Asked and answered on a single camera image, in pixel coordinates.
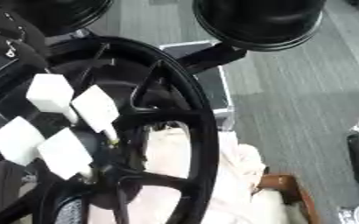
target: metal stand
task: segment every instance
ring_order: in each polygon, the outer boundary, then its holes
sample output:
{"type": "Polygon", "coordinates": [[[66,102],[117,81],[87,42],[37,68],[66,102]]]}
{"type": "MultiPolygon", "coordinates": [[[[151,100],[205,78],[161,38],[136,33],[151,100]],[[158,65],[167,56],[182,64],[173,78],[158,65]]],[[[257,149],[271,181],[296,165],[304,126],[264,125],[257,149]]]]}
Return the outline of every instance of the metal stand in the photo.
{"type": "Polygon", "coordinates": [[[226,65],[246,56],[247,50],[219,43],[205,50],[189,54],[177,61],[190,73],[199,74],[209,68],[226,65]]]}

